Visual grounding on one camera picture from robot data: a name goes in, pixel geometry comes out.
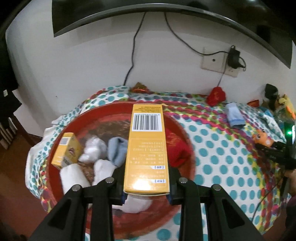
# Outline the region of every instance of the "box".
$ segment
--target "box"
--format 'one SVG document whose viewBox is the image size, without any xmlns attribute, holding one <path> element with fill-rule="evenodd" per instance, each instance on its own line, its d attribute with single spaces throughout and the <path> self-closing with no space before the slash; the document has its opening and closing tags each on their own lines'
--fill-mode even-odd
<svg viewBox="0 0 296 241">
<path fill-rule="evenodd" d="M 66 132 L 63 134 L 56 149 L 52 164 L 61 169 L 73 163 L 77 163 L 78 157 L 82 154 L 83 148 L 76 139 L 74 133 Z"/>
<path fill-rule="evenodd" d="M 145 196 L 170 192 L 162 105 L 133 106 L 123 191 Z"/>
</svg>

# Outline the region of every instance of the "metal bolt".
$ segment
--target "metal bolt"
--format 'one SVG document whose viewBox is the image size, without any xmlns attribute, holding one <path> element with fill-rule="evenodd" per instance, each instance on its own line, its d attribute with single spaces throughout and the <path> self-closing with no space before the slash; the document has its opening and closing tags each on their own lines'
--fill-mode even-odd
<svg viewBox="0 0 296 241">
<path fill-rule="evenodd" d="M 214 184 L 214 185 L 213 185 L 213 189 L 214 189 L 215 191 L 220 191 L 220 190 L 221 190 L 221 186 L 220 186 L 219 184 Z"/>
<path fill-rule="evenodd" d="M 179 182 L 180 182 L 180 183 L 187 183 L 187 181 L 188 181 L 188 179 L 185 178 L 185 177 L 180 177 L 180 178 L 179 178 Z"/>
<path fill-rule="evenodd" d="M 105 179 L 106 183 L 113 183 L 114 182 L 114 178 L 113 177 L 108 177 Z"/>
<path fill-rule="evenodd" d="M 80 190 L 80 185 L 78 185 L 78 184 L 74 185 L 74 186 L 72 187 L 72 190 L 73 190 L 74 192 L 79 191 L 79 190 Z"/>
</svg>

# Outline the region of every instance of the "socket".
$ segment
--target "socket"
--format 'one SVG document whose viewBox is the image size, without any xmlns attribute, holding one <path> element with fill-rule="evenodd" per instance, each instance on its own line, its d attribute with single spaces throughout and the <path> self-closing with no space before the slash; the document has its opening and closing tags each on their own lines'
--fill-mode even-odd
<svg viewBox="0 0 296 241">
<path fill-rule="evenodd" d="M 208 48 L 206 49 L 205 47 L 203 48 L 203 53 L 205 54 L 214 53 L 218 51 L 219 50 L 213 50 Z M 203 56 L 201 68 L 223 73 L 226 60 L 227 60 L 226 53 L 218 53 L 214 55 Z M 233 69 L 227 65 L 225 74 L 232 77 L 237 77 L 240 71 L 241 71 L 241 68 Z"/>
</svg>

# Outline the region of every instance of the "plug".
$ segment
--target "plug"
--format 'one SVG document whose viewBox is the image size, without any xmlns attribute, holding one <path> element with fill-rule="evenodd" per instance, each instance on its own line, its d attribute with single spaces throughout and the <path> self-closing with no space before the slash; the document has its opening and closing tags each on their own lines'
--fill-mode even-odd
<svg viewBox="0 0 296 241">
<path fill-rule="evenodd" d="M 239 62 L 239 55 L 240 55 L 240 52 L 235 49 L 234 45 L 232 45 L 227 56 L 228 66 L 234 69 L 237 69 L 239 67 L 244 68 L 244 66 L 241 65 Z"/>
</svg>

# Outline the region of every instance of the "television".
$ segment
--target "television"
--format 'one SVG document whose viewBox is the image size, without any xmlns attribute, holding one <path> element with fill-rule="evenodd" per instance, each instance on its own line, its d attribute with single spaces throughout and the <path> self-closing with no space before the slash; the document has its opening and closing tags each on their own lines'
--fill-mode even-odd
<svg viewBox="0 0 296 241">
<path fill-rule="evenodd" d="M 151 11 L 194 15 L 230 26 L 291 67 L 294 28 L 261 0 L 52 0 L 54 37 L 103 18 Z"/>
</svg>

